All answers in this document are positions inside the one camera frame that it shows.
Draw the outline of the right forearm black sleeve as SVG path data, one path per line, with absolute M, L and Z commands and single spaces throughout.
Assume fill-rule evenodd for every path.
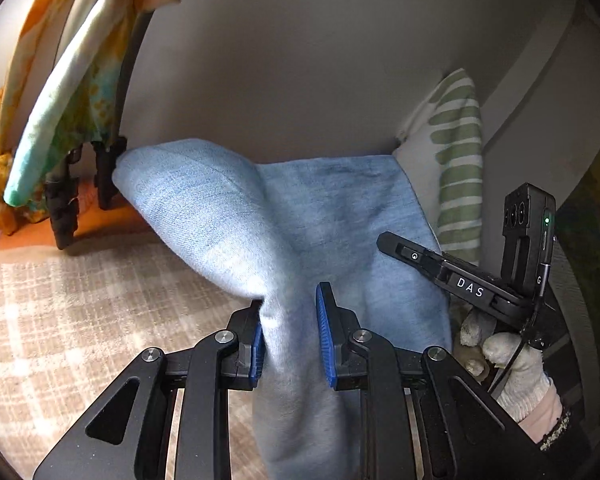
M 564 407 L 554 382 L 536 386 L 517 405 L 517 424 L 552 462 L 569 474 L 590 454 L 588 438 Z

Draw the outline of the white gloved right hand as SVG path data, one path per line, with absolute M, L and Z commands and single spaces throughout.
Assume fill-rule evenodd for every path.
M 554 382 L 544 372 L 542 352 L 524 344 L 514 356 L 521 336 L 495 333 L 495 322 L 492 316 L 471 309 L 454 337 L 453 354 L 478 382 L 492 370 L 504 370 L 512 364 L 494 399 L 523 427 L 545 424 L 545 434 L 562 416 L 562 402 Z

